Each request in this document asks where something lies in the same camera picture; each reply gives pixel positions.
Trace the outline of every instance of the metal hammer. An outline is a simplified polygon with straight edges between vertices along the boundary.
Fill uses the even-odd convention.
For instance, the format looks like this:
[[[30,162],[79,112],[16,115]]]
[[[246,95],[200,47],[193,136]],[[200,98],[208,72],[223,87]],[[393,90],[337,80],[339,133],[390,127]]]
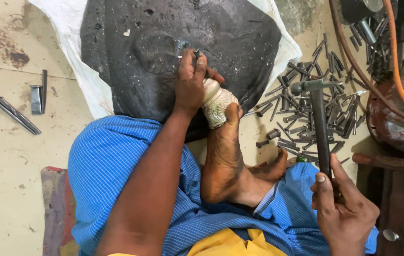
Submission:
[[[319,170],[325,173],[331,180],[332,170],[330,169],[330,148],[327,138],[327,120],[324,108],[324,88],[334,87],[342,84],[342,81],[329,81],[321,78],[310,81],[296,82],[289,86],[290,92],[298,96],[304,91],[310,92],[311,105],[313,108],[314,125],[316,127],[316,142],[319,155]]]

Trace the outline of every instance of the man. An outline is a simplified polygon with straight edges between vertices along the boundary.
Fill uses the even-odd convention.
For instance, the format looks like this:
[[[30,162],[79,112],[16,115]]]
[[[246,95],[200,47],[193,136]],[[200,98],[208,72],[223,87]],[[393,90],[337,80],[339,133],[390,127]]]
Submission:
[[[175,106],[164,125],[108,117],[75,140],[68,170],[80,255],[373,253],[379,209],[358,191],[336,155],[333,184],[342,197],[311,164],[286,170],[284,149],[271,165],[248,169],[239,144],[242,111],[235,103],[226,109],[227,122],[210,132],[200,170],[184,145],[185,134],[202,105],[206,71],[224,79],[207,68],[205,56],[194,69],[194,58],[193,50],[184,51]]]

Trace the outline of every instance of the wooden furniture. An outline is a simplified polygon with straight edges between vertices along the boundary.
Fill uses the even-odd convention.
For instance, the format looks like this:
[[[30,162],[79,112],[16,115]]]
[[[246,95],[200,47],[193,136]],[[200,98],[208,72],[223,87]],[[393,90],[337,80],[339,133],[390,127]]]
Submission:
[[[376,255],[404,256],[404,159],[354,154],[352,160],[385,170]]]

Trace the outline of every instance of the yellow cloth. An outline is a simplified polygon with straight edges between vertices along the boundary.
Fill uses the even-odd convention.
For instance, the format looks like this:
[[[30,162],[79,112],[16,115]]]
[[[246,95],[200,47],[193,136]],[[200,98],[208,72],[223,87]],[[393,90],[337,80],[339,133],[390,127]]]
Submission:
[[[251,241],[244,241],[231,229],[223,229],[197,242],[188,256],[286,256],[284,252],[265,241],[263,232],[248,229]],[[111,254],[109,256],[132,256],[130,254]]]

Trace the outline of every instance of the concrete floor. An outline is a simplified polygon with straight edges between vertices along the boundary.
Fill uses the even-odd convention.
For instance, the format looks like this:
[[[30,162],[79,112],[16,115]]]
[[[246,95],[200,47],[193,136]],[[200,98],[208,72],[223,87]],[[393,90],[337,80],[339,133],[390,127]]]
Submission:
[[[324,32],[327,32],[330,49],[342,56],[328,2],[314,0],[297,4],[282,1],[278,8],[302,49],[302,61],[312,59],[311,54]],[[344,30],[350,35],[349,28]],[[364,48],[355,56],[366,68]],[[327,63],[319,63],[323,70],[327,69]],[[41,83],[42,69],[49,71],[47,110],[43,116],[32,116],[29,85]],[[351,84],[346,92],[358,90],[359,87]],[[40,170],[46,166],[66,168],[72,142],[93,119],[71,67],[59,49],[51,23],[25,0],[0,0],[0,96],[42,131],[41,135],[33,136],[0,110],[0,255],[42,255],[44,207]],[[367,95],[362,96],[362,109],[366,100]],[[271,160],[278,153],[276,139],[273,145],[255,147],[256,141],[264,140],[266,132],[275,128],[275,122],[268,121],[270,114],[271,111],[262,119],[251,115],[240,123],[240,144],[248,165]],[[203,163],[205,140],[188,146]],[[351,157],[353,152],[371,152],[374,148],[376,145],[366,125],[362,124],[357,135],[339,152],[339,158]],[[356,165],[349,160],[344,167],[355,180]]]

